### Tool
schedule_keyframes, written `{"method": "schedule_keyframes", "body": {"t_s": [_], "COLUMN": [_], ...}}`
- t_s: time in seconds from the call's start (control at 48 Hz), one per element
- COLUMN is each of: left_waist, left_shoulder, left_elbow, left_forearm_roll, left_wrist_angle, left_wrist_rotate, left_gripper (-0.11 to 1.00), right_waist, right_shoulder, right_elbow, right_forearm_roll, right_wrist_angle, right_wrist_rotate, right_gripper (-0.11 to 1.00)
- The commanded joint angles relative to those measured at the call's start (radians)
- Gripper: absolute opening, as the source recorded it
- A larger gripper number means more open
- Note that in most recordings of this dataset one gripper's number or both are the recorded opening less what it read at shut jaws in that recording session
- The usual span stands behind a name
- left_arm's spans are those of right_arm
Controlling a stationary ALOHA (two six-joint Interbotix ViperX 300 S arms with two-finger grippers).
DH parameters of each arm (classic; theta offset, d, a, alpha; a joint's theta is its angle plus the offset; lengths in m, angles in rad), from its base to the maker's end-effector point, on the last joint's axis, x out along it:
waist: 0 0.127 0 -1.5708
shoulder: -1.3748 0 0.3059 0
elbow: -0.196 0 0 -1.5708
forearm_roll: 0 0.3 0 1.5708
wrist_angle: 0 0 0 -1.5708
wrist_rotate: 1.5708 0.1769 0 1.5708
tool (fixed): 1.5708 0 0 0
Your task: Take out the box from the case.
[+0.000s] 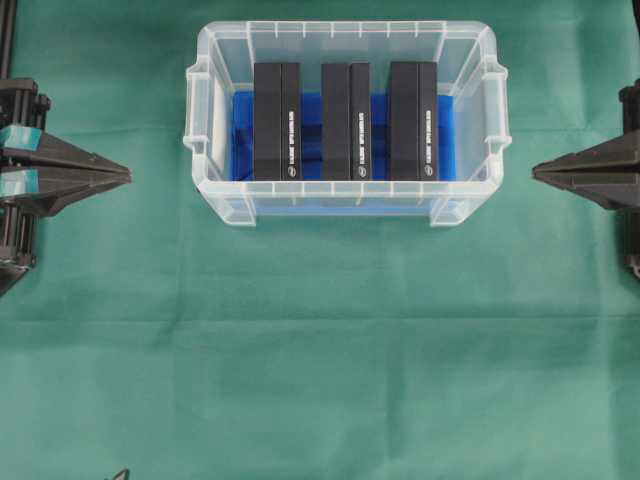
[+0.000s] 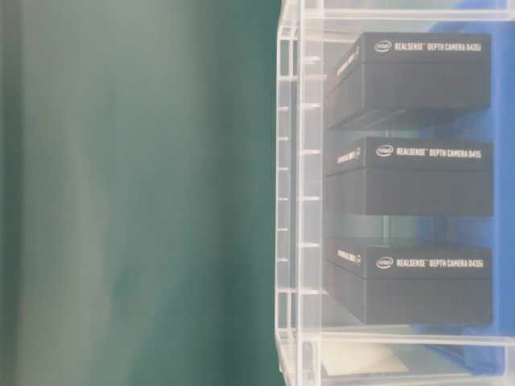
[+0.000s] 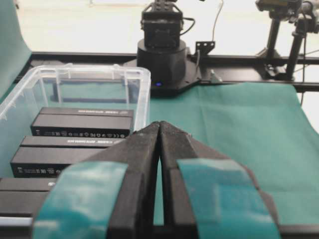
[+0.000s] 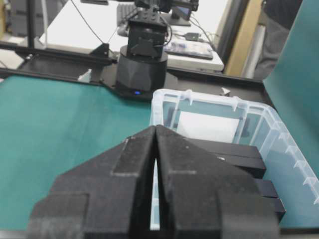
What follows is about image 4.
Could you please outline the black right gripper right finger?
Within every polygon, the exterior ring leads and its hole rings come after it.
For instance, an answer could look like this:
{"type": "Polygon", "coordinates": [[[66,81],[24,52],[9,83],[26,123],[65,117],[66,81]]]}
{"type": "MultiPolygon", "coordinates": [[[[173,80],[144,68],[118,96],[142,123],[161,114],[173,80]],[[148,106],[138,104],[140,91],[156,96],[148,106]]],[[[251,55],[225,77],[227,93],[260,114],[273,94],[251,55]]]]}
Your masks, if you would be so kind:
{"type": "Polygon", "coordinates": [[[247,172],[156,126],[160,222],[174,239],[277,239],[274,207],[247,172]]]}

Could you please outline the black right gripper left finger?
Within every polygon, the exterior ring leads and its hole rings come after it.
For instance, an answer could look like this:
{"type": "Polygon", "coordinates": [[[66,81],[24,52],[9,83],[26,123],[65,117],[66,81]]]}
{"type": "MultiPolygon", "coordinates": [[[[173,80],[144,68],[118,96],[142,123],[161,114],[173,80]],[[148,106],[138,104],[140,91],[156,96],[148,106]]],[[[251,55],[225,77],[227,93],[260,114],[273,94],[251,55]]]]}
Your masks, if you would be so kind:
{"type": "Polygon", "coordinates": [[[56,177],[31,212],[29,239],[133,239],[150,228],[156,128],[56,177]]]}

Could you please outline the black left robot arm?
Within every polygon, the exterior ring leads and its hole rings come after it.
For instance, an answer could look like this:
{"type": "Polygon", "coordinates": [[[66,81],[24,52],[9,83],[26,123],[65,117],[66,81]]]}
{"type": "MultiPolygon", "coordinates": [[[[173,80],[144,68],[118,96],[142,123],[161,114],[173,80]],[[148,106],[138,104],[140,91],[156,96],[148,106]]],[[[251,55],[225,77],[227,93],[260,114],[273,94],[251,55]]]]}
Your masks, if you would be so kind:
{"type": "Polygon", "coordinates": [[[103,68],[100,83],[124,98],[150,101],[156,90],[175,87],[177,77],[167,72],[164,51],[173,35],[164,14],[172,9],[189,19],[198,10],[197,0],[136,0],[136,9],[124,21],[128,43],[121,47],[116,63],[103,68]]]}

